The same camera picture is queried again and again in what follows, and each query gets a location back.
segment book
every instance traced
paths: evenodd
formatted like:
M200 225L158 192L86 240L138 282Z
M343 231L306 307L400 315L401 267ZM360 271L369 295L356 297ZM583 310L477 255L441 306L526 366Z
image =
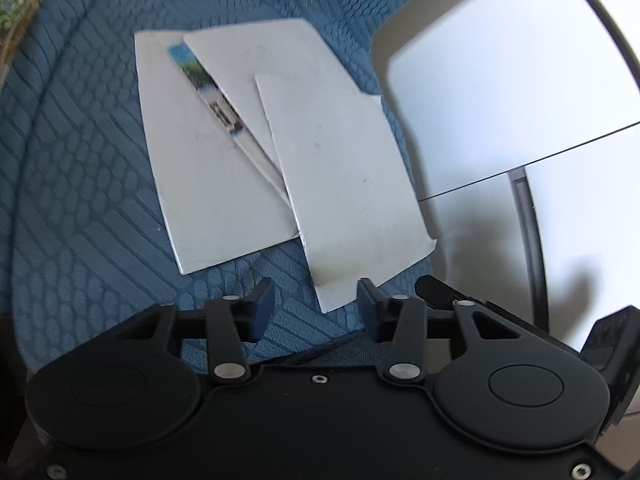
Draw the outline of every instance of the book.
M0 89L42 0L0 0Z

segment fabric texture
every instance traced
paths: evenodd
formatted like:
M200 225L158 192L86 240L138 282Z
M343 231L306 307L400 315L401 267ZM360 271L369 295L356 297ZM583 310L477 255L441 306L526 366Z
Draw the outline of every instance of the fabric texture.
M0 312L12 309L27 365L37 370L156 301L197 308L245 295L263 276L276 282L276 313L264 339L247 346L251 360L361 328L354 304L320 313L299 240L178 273L148 161L133 35L302 17L361 90L379 93L370 41L407 1L44 0L0 94ZM429 270L427 258L383 290L411 293ZM184 348L203 369L204 343Z

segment paper sheet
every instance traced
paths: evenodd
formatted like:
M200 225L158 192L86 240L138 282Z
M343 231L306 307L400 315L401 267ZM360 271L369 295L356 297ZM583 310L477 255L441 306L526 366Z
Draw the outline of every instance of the paper sheet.
M288 240L298 228L167 54L183 35L139 32L135 43L151 167L178 268L187 274Z
M308 76L360 92L312 25L300 19L213 27L186 34L184 42L220 87L271 161L280 167L255 75Z
M435 241L380 100L313 78L256 76L323 312L381 285Z

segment metal pin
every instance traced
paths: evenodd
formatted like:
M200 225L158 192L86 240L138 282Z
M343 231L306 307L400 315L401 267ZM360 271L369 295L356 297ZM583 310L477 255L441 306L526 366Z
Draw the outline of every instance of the metal pin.
M420 372L420 368L411 363L397 363L389 367L389 373L396 379L415 379Z
M245 372L246 368L238 363L222 363L213 368L213 373L220 379L239 379Z

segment stacked paper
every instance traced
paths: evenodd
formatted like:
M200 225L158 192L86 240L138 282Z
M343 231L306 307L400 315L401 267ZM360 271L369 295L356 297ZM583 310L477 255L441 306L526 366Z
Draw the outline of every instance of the stacked paper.
M184 41L279 172L290 206L181 76ZM304 20L136 35L145 135L180 271L300 236L322 311L433 251L378 96Z

